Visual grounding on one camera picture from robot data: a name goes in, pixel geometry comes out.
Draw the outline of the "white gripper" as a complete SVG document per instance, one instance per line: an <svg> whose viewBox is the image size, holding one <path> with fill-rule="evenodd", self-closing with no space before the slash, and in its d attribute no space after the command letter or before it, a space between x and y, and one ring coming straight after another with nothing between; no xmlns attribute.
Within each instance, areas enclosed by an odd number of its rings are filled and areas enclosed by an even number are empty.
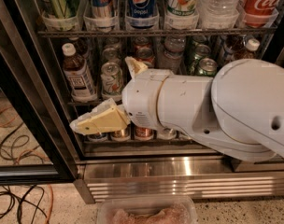
<svg viewBox="0 0 284 224"><path fill-rule="evenodd" d="M157 100L164 81L173 75L173 72L148 69L134 57L126 57L125 62L132 79L122 90L122 105L117 105L112 98L105 100L91 112L70 123L70 128L75 133L110 133L125 129L130 122L152 130L163 128L157 115Z"/></svg>

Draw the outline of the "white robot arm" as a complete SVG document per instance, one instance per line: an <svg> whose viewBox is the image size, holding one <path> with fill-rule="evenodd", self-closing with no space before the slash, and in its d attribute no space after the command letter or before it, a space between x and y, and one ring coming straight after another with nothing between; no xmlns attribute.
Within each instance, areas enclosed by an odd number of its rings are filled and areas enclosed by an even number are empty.
<svg viewBox="0 0 284 224"><path fill-rule="evenodd" d="M176 75L126 60L131 80L122 103L107 99L70 124L83 135L133 123L174 129L241 161L284 158L284 68L256 59L235 60L214 77Z"/></svg>

